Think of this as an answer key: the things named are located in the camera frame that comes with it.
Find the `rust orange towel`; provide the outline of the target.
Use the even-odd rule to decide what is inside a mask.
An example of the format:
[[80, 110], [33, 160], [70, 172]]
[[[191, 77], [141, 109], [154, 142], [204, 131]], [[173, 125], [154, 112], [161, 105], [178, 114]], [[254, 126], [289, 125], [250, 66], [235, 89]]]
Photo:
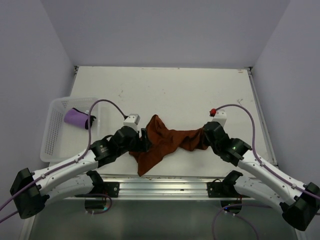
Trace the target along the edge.
[[208, 148], [203, 127], [195, 130], [168, 129], [157, 114], [151, 117], [146, 132], [151, 142], [149, 150], [129, 152], [137, 162], [137, 174], [140, 177], [179, 148], [189, 152]]

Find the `purple grey microfiber towel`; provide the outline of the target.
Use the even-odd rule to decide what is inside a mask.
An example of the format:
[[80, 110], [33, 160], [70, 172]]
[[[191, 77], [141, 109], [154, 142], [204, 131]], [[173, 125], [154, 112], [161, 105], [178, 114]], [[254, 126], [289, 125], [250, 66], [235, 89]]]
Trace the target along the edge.
[[90, 115], [89, 117], [86, 112], [71, 108], [66, 112], [63, 120], [66, 124], [88, 130], [89, 127], [92, 127], [93, 122], [96, 120], [96, 116]]

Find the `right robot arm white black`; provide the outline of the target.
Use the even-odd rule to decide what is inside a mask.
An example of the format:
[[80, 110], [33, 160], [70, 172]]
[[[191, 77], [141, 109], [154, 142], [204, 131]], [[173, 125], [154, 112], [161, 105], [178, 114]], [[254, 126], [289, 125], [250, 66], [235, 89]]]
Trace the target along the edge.
[[207, 122], [203, 127], [205, 143], [223, 161], [250, 173], [231, 171], [222, 182], [208, 187], [226, 197], [247, 196], [278, 211], [293, 228], [305, 231], [320, 209], [320, 188], [296, 180], [255, 156], [253, 148], [239, 138], [230, 138], [223, 126]]

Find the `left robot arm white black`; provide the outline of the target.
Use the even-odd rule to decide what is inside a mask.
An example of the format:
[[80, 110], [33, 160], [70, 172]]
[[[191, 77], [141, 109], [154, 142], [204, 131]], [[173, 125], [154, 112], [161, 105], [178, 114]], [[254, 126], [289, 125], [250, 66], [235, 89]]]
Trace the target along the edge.
[[113, 135], [92, 143], [88, 149], [52, 167], [17, 173], [10, 189], [21, 219], [40, 213], [47, 205], [69, 197], [110, 199], [97, 169], [128, 152], [147, 152], [151, 147], [145, 128], [123, 126]]

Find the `white perforated plastic basket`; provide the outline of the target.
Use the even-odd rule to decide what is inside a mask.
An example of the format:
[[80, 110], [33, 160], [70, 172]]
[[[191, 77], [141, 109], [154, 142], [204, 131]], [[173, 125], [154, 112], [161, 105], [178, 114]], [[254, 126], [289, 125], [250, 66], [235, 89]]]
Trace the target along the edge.
[[45, 123], [40, 159], [45, 163], [58, 163], [84, 151], [88, 146], [88, 130], [66, 123], [65, 115], [75, 108], [88, 112], [96, 97], [62, 97], [51, 102]]

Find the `aluminium mounting rail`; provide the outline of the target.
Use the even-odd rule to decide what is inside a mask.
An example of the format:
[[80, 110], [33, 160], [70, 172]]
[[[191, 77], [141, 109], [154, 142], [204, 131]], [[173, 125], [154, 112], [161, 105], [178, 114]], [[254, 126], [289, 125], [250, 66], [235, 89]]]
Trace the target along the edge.
[[103, 182], [119, 182], [118, 198], [123, 200], [206, 200], [207, 182], [219, 181], [233, 185], [235, 190], [258, 201], [280, 201], [282, 198], [270, 187], [257, 179], [239, 176], [222, 179], [201, 177], [135, 177], [81, 174], [63, 183], [57, 183], [54, 177], [41, 180], [38, 185], [42, 195], [48, 195], [54, 202], [80, 194], [88, 194], [94, 186]]

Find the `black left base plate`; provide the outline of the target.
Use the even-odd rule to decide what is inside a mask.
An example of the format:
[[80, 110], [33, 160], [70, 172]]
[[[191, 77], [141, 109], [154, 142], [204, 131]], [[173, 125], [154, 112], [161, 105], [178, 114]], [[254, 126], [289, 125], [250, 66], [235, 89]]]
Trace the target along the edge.
[[95, 185], [89, 193], [77, 194], [76, 197], [105, 198], [106, 196], [109, 196], [111, 198], [117, 198], [119, 196], [119, 192], [120, 192], [119, 182], [104, 181], [103, 183], [99, 183], [98, 185]]

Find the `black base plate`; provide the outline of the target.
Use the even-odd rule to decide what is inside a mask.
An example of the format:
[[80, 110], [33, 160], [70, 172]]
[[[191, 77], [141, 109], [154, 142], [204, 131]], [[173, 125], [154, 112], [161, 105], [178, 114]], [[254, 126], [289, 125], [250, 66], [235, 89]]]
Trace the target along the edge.
[[209, 198], [249, 198], [249, 196], [239, 194], [233, 185], [222, 181], [207, 182], [206, 190]]
[[89, 193], [77, 194], [76, 197], [105, 198], [106, 196], [109, 196], [111, 198], [117, 198], [119, 196], [119, 192], [120, 192], [119, 182], [104, 181], [103, 183], [99, 183], [98, 185], [95, 185]]

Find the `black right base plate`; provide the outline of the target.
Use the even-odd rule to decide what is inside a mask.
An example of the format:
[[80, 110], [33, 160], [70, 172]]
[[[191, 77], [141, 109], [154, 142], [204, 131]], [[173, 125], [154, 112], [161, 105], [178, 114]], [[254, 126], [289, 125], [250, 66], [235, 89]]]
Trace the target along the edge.
[[249, 196], [239, 194], [233, 185], [222, 181], [207, 182], [206, 190], [209, 198], [249, 198]]

